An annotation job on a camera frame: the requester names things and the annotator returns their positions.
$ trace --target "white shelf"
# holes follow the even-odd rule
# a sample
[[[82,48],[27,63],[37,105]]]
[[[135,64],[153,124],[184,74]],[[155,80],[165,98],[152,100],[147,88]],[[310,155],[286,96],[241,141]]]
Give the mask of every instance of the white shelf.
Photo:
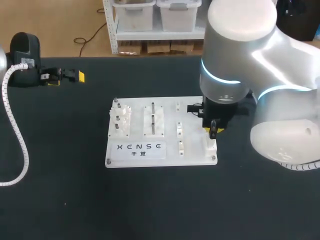
[[[163,31],[160,8],[155,6],[153,12],[152,31],[123,31],[121,20],[118,21],[116,29],[116,39],[118,41],[137,40],[196,40],[204,39],[206,29],[208,7],[199,7],[195,29],[192,32],[167,32]]]

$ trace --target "white plastic part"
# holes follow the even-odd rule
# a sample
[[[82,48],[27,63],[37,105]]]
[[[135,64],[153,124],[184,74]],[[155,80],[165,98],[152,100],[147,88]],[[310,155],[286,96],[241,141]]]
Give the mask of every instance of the white plastic part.
[[[182,141],[179,141],[178,146],[179,146],[179,156],[183,157],[185,155],[184,143]]]
[[[179,112],[180,111],[180,102],[176,102],[176,104],[175,104],[175,111],[176,112]]]
[[[202,0],[157,0],[165,32],[193,32]]]
[[[14,133],[20,143],[22,153],[23,153],[24,164],[23,164],[23,169],[22,169],[22,172],[20,173],[20,175],[12,181],[0,182],[1,187],[11,186],[11,185],[18,183],[21,179],[24,178],[24,176],[26,175],[26,173],[28,171],[28,167],[29,167],[29,154],[28,154],[27,146],[24,141],[24,138],[21,135],[19,127],[16,123],[15,117],[12,114],[10,104],[9,104],[9,99],[8,99],[8,81],[9,81],[10,76],[14,73],[14,71],[24,70],[24,69],[28,69],[28,65],[26,63],[21,63],[21,64],[11,66],[8,69],[8,71],[5,73],[5,75],[3,77],[3,82],[2,82],[2,100],[3,100],[4,108],[5,108],[5,111],[6,111],[8,118],[10,120],[10,123],[12,125],[12,128],[14,130]]]
[[[108,137],[112,139],[129,138],[131,108],[121,101],[113,101],[110,110],[110,126]]]
[[[125,32],[151,31],[155,4],[156,0],[135,4],[113,3],[121,29]]]
[[[183,137],[182,121],[178,121],[176,123],[176,136],[178,138],[182,138]]]
[[[105,166],[107,168],[197,166],[216,165],[217,153],[206,153],[204,137],[208,133],[202,128],[202,119],[187,112],[187,105],[201,103],[202,96],[122,98],[118,102],[131,107],[130,135],[128,138],[108,138]],[[145,107],[154,103],[163,107],[164,135],[144,136]],[[177,135],[177,123],[183,120],[183,136]],[[109,134],[114,122],[109,124]]]
[[[208,133],[203,136],[203,146],[205,150],[205,156],[215,158],[217,154],[217,142],[215,139],[210,139]]]
[[[208,20],[221,36],[235,41],[253,41],[276,26],[277,10],[271,0],[214,0]]]
[[[152,108],[152,102],[143,108],[143,136],[145,138],[163,138],[165,136],[164,107],[154,103],[154,113]]]
[[[320,160],[319,127],[307,119],[259,123],[252,128],[250,138],[259,154],[284,165]]]

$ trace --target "black table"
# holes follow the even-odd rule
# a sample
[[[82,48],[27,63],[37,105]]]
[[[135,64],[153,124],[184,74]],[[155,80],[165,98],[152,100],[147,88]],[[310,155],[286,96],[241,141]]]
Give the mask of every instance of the black table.
[[[1,240],[318,240],[320,171],[295,172],[250,144],[250,116],[219,134],[218,165],[107,169],[114,97],[201,95],[199,57],[49,58],[85,84],[11,88],[29,151],[0,188]],[[0,181],[22,152],[0,107]]]

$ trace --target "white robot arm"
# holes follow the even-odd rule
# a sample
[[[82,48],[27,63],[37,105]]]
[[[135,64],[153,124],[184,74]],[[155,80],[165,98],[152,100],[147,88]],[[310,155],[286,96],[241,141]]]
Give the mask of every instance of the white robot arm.
[[[254,149],[292,170],[320,168],[320,49],[285,35],[276,20],[271,0],[213,0],[200,88],[226,107],[252,90]]]

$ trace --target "storage box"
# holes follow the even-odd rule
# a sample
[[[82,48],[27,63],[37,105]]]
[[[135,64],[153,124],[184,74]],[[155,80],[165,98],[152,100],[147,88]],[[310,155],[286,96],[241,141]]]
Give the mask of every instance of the storage box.
[[[113,3],[119,24],[125,32],[151,31],[156,0],[146,3]]]
[[[202,0],[157,0],[165,32],[192,32]]]

